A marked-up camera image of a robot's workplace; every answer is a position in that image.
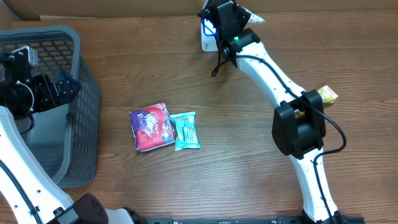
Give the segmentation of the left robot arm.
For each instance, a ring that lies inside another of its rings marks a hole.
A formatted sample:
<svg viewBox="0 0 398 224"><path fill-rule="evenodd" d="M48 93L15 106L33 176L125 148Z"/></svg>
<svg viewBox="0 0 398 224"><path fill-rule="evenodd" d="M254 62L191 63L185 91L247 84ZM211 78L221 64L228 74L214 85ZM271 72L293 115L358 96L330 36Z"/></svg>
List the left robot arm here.
<svg viewBox="0 0 398 224"><path fill-rule="evenodd" d="M92 194L74 202L45 173L5 106L1 106L1 193L18 223L139 222L132 210L105 209Z"/></svg>

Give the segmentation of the white conditioner tube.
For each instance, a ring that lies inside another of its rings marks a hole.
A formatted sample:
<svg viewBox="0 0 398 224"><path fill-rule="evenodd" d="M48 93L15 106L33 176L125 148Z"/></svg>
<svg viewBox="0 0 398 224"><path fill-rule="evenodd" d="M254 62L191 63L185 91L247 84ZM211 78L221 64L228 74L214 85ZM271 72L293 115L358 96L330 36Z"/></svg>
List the white conditioner tube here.
<svg viewBox="0 0 398 224"><path fill-rule="evenodd" d="M249 24L262 24L265 23L265 19L263 19L261 16L258 16L257 14L251 12L249 9L247 8L243 8L246 12L248 12L250 14L250 18L248 20Z"/></svg>

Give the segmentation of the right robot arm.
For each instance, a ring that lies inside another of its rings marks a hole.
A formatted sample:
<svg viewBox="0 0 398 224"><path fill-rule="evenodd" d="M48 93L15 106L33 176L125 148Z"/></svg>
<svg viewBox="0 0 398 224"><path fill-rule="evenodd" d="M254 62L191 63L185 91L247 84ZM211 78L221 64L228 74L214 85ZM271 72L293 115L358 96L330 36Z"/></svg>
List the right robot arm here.
<svg viewBox="0 0 398 224"><path fill-rule="evenodd" d="M215 38L218 65L231 62L260 88L274 107L272 137L294 166L303 195L304 223L343 223L332 199L323 157L326 122L321 94L293 82L246 25L250 12L235 1L206 1L198 13L203 35Z"/></svg>

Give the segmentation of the green juice carton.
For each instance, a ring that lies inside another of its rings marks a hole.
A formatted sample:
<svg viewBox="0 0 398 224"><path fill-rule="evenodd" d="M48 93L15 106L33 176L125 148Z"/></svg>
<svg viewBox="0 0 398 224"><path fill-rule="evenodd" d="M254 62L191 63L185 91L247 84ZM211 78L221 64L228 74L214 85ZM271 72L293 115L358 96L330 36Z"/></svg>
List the green juice carton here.
<svg viewBox="0 0 398 224"><path fill-rule="evenodd" d="M333 104L338 98L338 95L328 85L319 88L317 92L320 94L324 104Z"/></svg>

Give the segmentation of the teal wet wipes pack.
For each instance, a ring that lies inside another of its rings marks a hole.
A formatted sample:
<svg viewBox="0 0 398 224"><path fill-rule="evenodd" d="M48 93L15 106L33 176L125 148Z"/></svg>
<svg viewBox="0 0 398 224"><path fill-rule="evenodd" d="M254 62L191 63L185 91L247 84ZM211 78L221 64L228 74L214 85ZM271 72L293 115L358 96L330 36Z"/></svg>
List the teal wet wipes pack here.
<svg viewBox="0 0 398 224"><path fill-rule="evenodd" d="M201 148L195 127L195 115L195 111L170 115L177 132L175 140L176 151Z"/></svg>

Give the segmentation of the red purple pad pack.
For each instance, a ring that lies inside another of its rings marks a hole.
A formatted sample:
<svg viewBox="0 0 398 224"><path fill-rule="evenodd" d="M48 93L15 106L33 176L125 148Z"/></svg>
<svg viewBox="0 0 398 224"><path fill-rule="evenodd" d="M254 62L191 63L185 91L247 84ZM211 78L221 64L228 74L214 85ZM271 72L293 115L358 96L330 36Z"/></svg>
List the red purple pad pack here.
<svg viewBox="0 0 398 224"><path fill-rule="evenodd" d="M175 142L175 131L165 103L130 112L129 117L137 151L149 152Z"/></svg>

